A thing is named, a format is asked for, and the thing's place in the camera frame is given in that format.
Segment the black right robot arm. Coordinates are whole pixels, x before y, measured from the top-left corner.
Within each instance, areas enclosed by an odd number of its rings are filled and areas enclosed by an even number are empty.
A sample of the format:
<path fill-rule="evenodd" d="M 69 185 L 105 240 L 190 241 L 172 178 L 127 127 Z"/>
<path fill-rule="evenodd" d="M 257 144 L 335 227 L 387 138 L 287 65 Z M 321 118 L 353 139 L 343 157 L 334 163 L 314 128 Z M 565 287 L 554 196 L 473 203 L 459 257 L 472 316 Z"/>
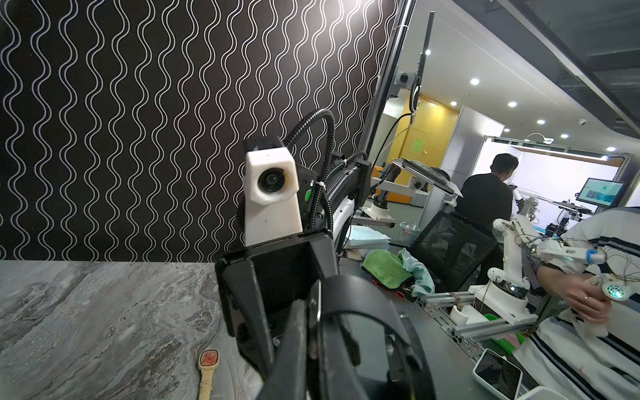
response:
<path fill-rule="evenodd" d="M 320 108 L 283 138 L 243 143 L 244 245 L 222 255 L 215 273 L 228 333 L 262 378 L 273 371 L 292 304 L 338 274 L 349 220 L 368 196 L 365 153 L 345 156 L 335 142 L 333 113 Z"/>

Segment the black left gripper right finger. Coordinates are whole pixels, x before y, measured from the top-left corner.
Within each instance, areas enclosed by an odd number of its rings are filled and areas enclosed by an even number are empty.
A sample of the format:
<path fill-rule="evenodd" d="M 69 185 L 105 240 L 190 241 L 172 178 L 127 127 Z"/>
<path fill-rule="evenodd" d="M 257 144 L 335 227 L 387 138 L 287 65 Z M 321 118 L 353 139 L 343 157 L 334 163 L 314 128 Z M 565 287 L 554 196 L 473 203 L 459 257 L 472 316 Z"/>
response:
<path fill-rule="evenodd" d="M 368 399 L 335 319 L 318 329 L 318 393 L 319 399 Z"/>

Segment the white desktop robot arm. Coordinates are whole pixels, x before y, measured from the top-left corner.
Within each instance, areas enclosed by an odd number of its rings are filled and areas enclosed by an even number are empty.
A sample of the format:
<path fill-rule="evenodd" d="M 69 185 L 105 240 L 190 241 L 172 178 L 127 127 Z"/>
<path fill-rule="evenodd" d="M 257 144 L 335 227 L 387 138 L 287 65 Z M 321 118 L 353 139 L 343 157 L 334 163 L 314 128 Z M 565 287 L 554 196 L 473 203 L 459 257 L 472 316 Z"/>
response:
<path fill-rule="evenodd" d="M 534 323 L 538 318 L 527 310 L 527 294 L 539 285 L 533 272 L 536 263 L 574 261 L 600 265 L 605 262 L 601 250 L 570 247 L 558 239 L 541 236 L 529 218 L 521 214 L 510 220 L 497 218 L 493 228 L 503 236 L 503 266 L 490 268 L 487 284 L 471 286 L 471 304 L 452 308 L 450 317 L 458 326 L 487 321 L 475 304 L 490 308 L 513 326 Z"/>

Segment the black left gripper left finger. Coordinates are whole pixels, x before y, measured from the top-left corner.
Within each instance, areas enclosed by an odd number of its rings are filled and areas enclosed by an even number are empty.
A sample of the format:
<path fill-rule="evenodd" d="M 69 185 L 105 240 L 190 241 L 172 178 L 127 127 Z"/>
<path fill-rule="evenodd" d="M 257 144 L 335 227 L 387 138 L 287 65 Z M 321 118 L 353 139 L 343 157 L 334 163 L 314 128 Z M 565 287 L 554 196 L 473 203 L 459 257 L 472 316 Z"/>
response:
<path fill-rule="evenodd" d="M 283 339 L 257 399 L 305 399 L 308 359 L 308 305 L 291 304 Z"/>

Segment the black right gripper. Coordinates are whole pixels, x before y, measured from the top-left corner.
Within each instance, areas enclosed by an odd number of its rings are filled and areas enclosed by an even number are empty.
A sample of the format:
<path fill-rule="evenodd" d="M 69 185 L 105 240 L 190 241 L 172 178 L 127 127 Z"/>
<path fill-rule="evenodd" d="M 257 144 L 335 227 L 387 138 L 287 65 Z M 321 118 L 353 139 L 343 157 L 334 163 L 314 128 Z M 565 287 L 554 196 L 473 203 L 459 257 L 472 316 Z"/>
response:
<path fill-rule="evenodd" d="M 226 253 L 215 263 L 228 334 L 262 378 L 276 358 L 273 339 L 282 334 L 291 304 L 309 297 L 318 280 L 338 275 L 327 231 L 300 233 Z"/>

